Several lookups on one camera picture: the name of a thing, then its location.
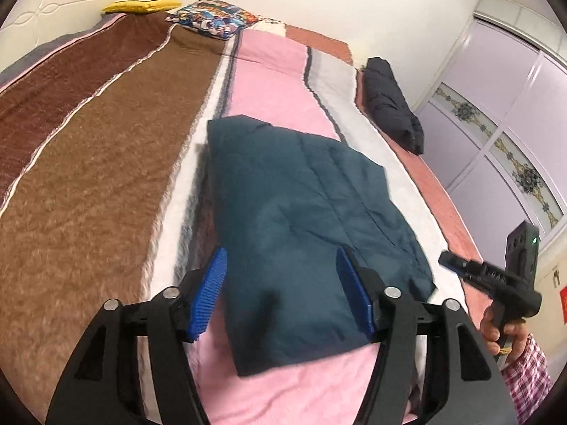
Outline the plaid shirt right forearm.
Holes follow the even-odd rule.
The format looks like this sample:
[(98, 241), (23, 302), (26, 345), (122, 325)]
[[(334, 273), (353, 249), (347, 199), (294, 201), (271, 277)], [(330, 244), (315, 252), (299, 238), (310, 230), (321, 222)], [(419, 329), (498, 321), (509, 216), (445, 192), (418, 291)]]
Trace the plaid shirt right forearm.
[(552, 389), (547, 359), (532, 335), (523, 354), (503, 371), (517, 422), (524, 424), (542, 404)]

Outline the person's right hand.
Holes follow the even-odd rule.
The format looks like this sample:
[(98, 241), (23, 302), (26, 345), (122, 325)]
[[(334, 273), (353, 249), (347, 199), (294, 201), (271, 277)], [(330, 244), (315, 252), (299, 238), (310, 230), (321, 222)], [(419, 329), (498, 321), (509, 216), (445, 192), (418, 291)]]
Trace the person's right hand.
[(500, 354), (500, 346), (498, 340), (505, 334), (505, 338), (511, 341), (509, 354), (501, 366), (501, 370), (515, 363), (526, 350), (529, 341), (529, 328), (523, 319), (509, 321), (508, 324), (500, 330), (494, 325), (494, 308), (492, 305), (484, 310), (479, 331), (485, 340), (489, 352), (496, 356)]

